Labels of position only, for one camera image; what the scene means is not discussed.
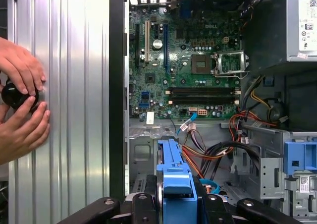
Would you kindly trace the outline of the person's left hand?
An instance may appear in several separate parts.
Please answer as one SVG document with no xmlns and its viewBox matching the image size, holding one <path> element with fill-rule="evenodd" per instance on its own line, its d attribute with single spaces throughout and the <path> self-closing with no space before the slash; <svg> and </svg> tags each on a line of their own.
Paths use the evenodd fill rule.
<svg viewBox="0 0 317 224">
<path fill-rule="evenodd" d="M 4 38 L 0 39 L 0 71 L 22 94 L 31 96 L 43 90 L 46 81 L 41 63 L 28 50 Z"/>
</svg>

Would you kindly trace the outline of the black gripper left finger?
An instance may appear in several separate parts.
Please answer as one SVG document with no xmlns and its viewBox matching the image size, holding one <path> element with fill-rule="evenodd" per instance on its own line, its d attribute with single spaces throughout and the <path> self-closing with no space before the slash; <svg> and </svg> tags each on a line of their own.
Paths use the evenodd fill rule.
<svg viewBox="0 0 317 224">
<path fill-rule="evenodd" d="M 74 214 L 60 224 L 157 224 L 158 217 L 152 195 L 136 193 L 123 203 L 103 197 Z"/>
</svg>

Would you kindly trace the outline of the person's right hand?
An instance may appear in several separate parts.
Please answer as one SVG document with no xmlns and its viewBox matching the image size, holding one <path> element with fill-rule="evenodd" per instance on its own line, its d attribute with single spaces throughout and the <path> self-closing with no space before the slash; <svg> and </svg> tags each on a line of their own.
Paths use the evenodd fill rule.
<svg viewBox="0 0 317 224">
<path fill-rule="evenodd" d="M 35 97 L 30 96 L 21 107 L 4 121 L 9 107 L 0 106 L 0 164 L 16 160 L 41 146 L 49 135 L 51 112 L 42 102 L 32 116 L 25 120 Z"/>
</svg>

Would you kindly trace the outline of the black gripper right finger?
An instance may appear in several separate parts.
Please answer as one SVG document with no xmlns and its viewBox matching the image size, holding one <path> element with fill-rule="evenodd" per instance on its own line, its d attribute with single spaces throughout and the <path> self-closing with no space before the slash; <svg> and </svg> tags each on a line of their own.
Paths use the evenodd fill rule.
<svg viewBox="0 0 317 224">
<path fill-rule="evenodd" d="M 299 224 L 300 221 L 262 202 L 245 198 L 231 205 L 221 195 L 201 198 L 202 224 Z"/>
</svg>

